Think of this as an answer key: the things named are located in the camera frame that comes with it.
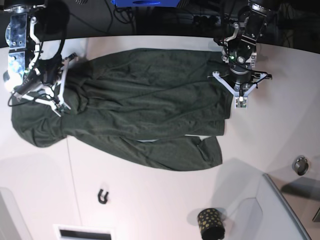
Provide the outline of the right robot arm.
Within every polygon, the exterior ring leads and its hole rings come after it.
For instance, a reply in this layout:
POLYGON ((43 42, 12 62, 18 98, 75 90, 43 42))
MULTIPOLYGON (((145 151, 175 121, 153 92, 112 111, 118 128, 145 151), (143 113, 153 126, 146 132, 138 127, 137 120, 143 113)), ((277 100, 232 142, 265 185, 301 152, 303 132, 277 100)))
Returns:
POLYGON ((62 57, 62 50, 70 20, 70 10, 61 0, 5 0, 0 4, 3 12, 10 13, 5 30, 9 47, 4 86, 19 105, 28 102, 50 106, 61 116, 70 106, 64 99, 67 72, 73 52, 62 57), (60 34, 56 53, 41 59, 45 37, 60 34))

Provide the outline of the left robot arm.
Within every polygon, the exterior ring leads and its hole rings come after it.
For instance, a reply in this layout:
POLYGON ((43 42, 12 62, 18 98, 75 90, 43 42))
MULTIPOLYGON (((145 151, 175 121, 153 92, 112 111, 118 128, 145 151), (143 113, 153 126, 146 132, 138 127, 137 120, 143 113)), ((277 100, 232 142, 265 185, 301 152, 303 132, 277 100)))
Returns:
POLYGON ((221 60, 228 66, 226 76, 214 71, 212 77, 221 83, 235 98, 238 108, 247 103, 249 94, 272 75, 255 70, 257 42, 267 27, 267 17, 279 7, 277 0, 249 0, 231 20, 232 9, 225 13, 225 0, 220 1, 220 27, 222 37, 216 43, 222 47, 221 60))

